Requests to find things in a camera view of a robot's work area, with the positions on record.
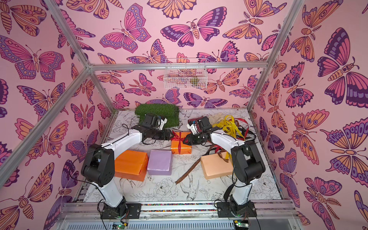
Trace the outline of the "peach gift box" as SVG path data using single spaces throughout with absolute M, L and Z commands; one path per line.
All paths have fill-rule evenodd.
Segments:
M 211 180 L 232 174 L 232 163 L 222 154 L 210 154 L 201 157 L 201 166 L 206 180 Z

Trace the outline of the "large orange gift box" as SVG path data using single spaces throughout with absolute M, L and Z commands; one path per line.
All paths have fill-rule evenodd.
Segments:
M 148 154 L 127 150 L 115 159 L 115 177 L 143 182 L 148 165 Z

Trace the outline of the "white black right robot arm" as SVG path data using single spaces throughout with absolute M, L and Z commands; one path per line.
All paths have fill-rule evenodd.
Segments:
M 239 216 L 249 209 L 255 213 L 254 204 L 249 195 L 253 184 L 265 172 L 265 164 L 254 141 L 244 141 L 226 134 L 220 127 L 213 127 L 208 117 L 188 120 L 191 130 L 184 139 L 184 144 L 193 146 L 210 142 L 221 147 L 232 156 L 232 175 L 236 181 L 224 194 L 224 201 L 229 201 L 232 213 Z

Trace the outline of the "lilac gift box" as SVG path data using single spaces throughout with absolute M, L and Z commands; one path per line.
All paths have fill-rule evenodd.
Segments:
M 147 172 L 150 175 L 171 175 L 173 154 L 170 150 L 151 150 Z

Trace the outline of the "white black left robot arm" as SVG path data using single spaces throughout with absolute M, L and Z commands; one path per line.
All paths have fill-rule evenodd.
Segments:
M 164 128 L 166 123 L 167 118 L 148 113 L 140 125 L 128 128 L 126 134 L 101 145 L 93 144 L 88 148 L 81 174 L 89 183 L 96 186 L 103 196 L 105 212 L 116 218 L 125 217 L 127 214 L 125 197 L 114 182 L 116 158 L 147 138 L 171 140 L 173 133 L 170 129 Z

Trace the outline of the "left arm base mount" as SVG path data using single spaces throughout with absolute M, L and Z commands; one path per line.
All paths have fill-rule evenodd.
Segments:
M 141 203 L 123 202 L 116 208 L 104 204 L 101 215 L 102 219 L 138 219 L 140 217 L 141 208 Z

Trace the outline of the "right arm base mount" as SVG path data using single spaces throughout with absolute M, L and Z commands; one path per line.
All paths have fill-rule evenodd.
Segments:
M 235 201 L 216 201 L 214 206 L 220 218 L 257 217 L 255 204 L 252 201 L 248 201 L 244 205 L 238 205 Z

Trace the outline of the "brown ribbon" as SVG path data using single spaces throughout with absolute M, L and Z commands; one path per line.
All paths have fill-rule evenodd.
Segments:
M 219 145 L 216 145 L 216 144 L 209 145 L 207 152 L 203 156 L 209 155 L 212 151 L 214 151 L 214 153 L 217 154 L 226 163 L 229 162 L 228 152 L 226 150 L 224 150 L 222 147 L 220 147 Z M 200 163 L 200 161 L 201 161 L 201 158 L 197 159 L 191 165 L 191 167 L 179 179 L 177 179 L 175 181 L 175 184 L 177 185 L 177 184 L 181 183 L 187 176 L 189 176 L 189 174 L 197 167 L 197 165 Z

